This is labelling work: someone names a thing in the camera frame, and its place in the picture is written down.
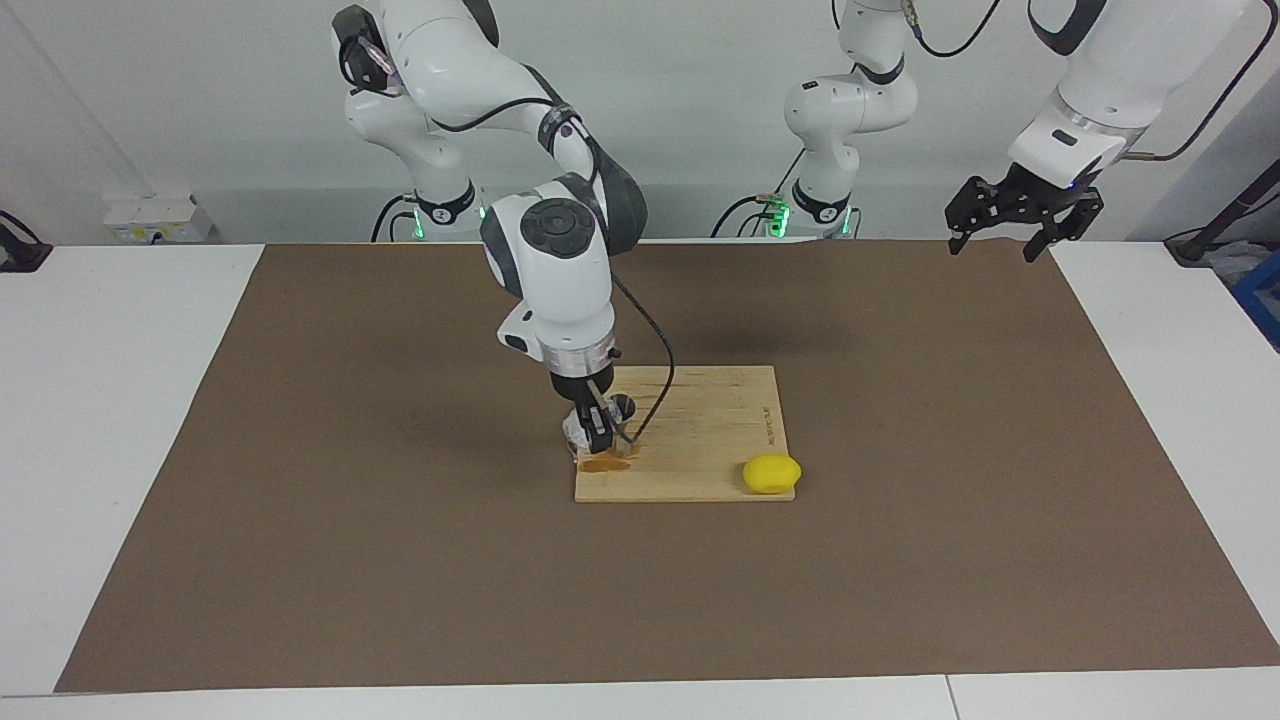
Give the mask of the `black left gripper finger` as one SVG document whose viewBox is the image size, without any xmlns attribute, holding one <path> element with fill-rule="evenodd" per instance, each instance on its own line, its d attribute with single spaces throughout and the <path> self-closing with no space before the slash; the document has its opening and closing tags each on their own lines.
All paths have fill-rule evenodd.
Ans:
<svg viewBox="0 0 1280 720">
<path fill-rule="evenodd" d="M 1061 218 L 1046 213 L 1041 228 L 1023 249 L 1024 260 L 1034 263 L 1051 246 L 1062 241 L 1079 240 L 1089 229 L 1103 206 L 1101 192 L 1097 188 L 1088 188 Z"/>
<path fill-rule="evenodd" d="M 943 214 L 950 229 L 948 251 L 959 255 L 979 231 L 1001 225 L 1000 187 L 979 176 L 970 177 L 947 202 Z"/>
</svg>

